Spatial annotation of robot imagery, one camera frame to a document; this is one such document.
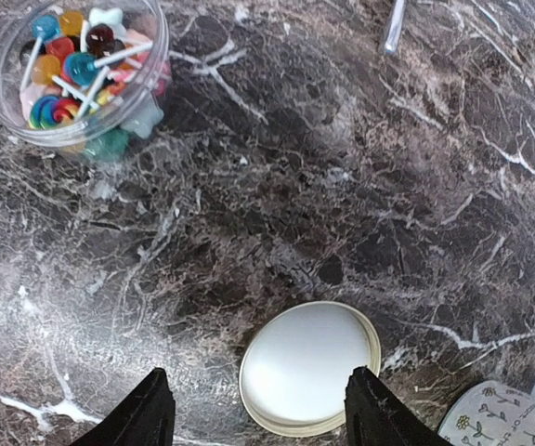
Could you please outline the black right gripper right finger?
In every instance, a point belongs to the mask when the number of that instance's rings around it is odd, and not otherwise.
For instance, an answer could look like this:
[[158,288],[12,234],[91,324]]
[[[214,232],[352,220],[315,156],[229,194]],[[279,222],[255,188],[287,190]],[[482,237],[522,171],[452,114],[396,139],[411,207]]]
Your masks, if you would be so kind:
[[366,366],[356,368],[349,377],[345,413],[348,445],[450,446]]

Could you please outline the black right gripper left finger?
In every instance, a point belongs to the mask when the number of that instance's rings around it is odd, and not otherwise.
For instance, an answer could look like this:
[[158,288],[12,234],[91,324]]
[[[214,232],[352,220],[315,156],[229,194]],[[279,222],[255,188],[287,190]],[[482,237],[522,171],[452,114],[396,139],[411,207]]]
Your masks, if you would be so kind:
[[72,446],[171,446],[176,402],[163,368],[154,368],[97,426]]

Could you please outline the clear plastic cup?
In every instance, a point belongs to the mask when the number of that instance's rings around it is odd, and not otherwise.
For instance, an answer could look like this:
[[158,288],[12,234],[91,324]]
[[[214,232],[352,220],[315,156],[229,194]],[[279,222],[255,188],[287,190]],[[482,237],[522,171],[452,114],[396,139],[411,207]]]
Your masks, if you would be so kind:
[[0,124],[91,159],[121,157],[163,120],[169,26],[158,1],[6,1]]

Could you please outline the metal candy scoop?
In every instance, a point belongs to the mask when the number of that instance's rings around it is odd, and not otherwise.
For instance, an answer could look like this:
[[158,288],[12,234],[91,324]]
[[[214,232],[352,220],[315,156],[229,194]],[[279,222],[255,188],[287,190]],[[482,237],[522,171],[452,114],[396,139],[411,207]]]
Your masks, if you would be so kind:
[[382,42],[382,52],[386,55],[393,55],[397,52],[398,42],[403,27],[406,3],[406,0],[394,1],[385,27],[385,33]]

